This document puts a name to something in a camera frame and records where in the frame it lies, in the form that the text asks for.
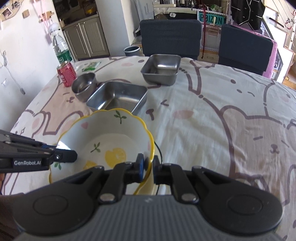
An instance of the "soda can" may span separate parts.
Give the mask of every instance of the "soda can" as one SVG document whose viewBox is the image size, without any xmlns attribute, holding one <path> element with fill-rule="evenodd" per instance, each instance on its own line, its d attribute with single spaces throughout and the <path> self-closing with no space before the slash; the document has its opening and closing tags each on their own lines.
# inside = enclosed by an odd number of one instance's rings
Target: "soda can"
<svg viewBox="0 0 296 241">
<path fill-rule="evenodd" d="M 77 79 L 76 72 L 70 61 L 65 61 L 57 67 L 57 73 L 60 80 L 64 83 L 66 87 L 70 87 L 74 80 Z"/>
</svg>

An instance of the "cork board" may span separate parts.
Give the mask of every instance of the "cork board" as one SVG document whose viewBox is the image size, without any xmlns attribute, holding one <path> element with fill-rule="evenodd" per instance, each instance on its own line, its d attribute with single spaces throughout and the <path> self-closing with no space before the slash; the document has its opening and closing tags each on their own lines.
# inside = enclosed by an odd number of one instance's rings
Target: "cork board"
<svg viewBox="0 0 296 241">
<path fill-rule="evenodd" d="M 9 0 L 2 8 L 0 8 L 0 19 L 5 21 L 14 17 L 20 9 L 24 0 Z"/>
</svg>

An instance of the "black jacket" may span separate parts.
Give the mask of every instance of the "black jacket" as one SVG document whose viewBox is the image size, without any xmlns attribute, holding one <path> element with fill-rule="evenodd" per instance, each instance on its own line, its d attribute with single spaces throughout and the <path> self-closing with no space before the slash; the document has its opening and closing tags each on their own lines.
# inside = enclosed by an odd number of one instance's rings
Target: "black jacket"
<svg viewBox="0 0 296 241">
<path fill-rule="evenodd" d="M 248 23 L 253 30 L 260 29 L 264 10 L 261 0 L 231 0 L 232 19 L 238 25 Z"/>
</svg>

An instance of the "pink fabric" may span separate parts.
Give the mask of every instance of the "pink fabric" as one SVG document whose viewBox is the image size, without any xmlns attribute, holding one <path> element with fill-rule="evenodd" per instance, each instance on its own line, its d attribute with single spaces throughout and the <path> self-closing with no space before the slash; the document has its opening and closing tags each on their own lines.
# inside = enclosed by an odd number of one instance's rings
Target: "pink fabric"
<svg viewBox="0 0 296 241">
<path fill-rule="evenodd" d="M 262 34 L 259 34 L 259 33 L 256 33 L 256 32 L 254 32 L 254 31 L 252 31 L 252 30 L 248 30 L 248 29 L 245 29 L 245 28 L 242 28 L 242 27 L 240 27 L 240 26 L 236 26 L 237 28 L 240 28 L 240 29 L 243 29 L 243 30 L 245 30 L 245 31 L 248 31 L 249 33 L 253 33 L 253 34 L 255 34 L 255 35 L 258 35 L 258 36 L 261 36 L 261 37 L 264 37 L 264 38 L 267 38 L 267 39 L 270 39 L 270 38 L 268 38 L 268 37 L 266 37 L 266 36 L 264 36 L 264 35 L 262 35 Z M 266 78 L 271 78 L 271 76 L 272 76 L 272 71 L 273 71 L 273 69 L 274 69 L 274 62 L 276 61 L 276 53 L 277 53 L 277 42 L 276 41 L 274 41 L 273 39 L 270 39 L 272 42 L 273 42 L 273 47 L 272 47 L 272 51 L 271 51 L 271 55 L 270 55 L 270 57 L 269 57 L 269 62 L 268 62 L 268 66 L 267 66 L 267 69 L 266 69 L 266 71 L 265 72 L 263 72 L 263 75 L 262 76 L 264 76 L 264 77 L 266 77 Z"/>
</svg>

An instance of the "metal screw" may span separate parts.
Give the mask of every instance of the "metal screw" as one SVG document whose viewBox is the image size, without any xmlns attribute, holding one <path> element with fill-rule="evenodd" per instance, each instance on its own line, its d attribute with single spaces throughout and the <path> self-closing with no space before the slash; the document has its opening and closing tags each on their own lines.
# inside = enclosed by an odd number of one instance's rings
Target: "metal screw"
<svg viewBox="0 0 296 241">
<path fill-rule="evenodd" d="M 115 196 L 112 193 L 104 193 L 100 196 L 100 200 L 103 202 L 112 202 L 115 200 Z"/>
<path fill-rule="evenodd" d="M 181 196 L 181 199 L 185 202 L 194 202 L 196 201 L 196 196 L 192 193 L 184 193 L 182 196 Z"/>
</svg>

